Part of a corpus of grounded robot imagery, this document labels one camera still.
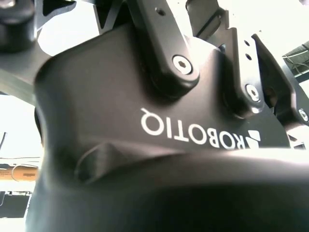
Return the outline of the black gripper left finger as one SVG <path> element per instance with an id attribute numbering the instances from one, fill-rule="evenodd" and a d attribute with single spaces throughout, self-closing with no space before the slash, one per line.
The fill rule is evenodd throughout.
<path id="1" fill-rule="evenodd" d="M 72 11 L 74 0 L 3 0 L 0 3 L 0 85 L 5 93 L 34 103 L 34 83 L 39 69 L 51 57 L 40 47 L 43 26 L 57 15 Z M 182 96 L 199 78 L 190 63 L 184 74 L 175 57 L 192 60 L 186 38 L 165 0 L 91 0 L 100 41 L 124 38 L 125 28 L 135 32 L 134 42 L 142 52 L 154 83 L 169 96 Z"/>

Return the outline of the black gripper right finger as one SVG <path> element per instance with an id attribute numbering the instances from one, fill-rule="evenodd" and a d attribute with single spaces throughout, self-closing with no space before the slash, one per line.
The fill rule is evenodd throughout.
<path id="1" fill-rule="evenodd" d="M 220 0 L 190 0 L 187 12 L 193 35 L 223 55 L 225 101 L 240 118 L 271 108 L 284 126 L 309 123 L 309 99 L 287 64 L 257 33 Z"/>

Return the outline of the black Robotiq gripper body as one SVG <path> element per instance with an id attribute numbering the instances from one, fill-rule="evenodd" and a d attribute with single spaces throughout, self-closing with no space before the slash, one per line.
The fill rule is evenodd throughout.
<path id="1" fill-rule="evenodd" d="M 225 55 L 190 38 L 200 80 L 157 91 L 132 25 L 49 59 L 35 80 L 44 158 L 28 232 L 306 232 L 309 153 L 286 130 L 308 99 L 255 36 L 263 111 L 237 117 Z"/>

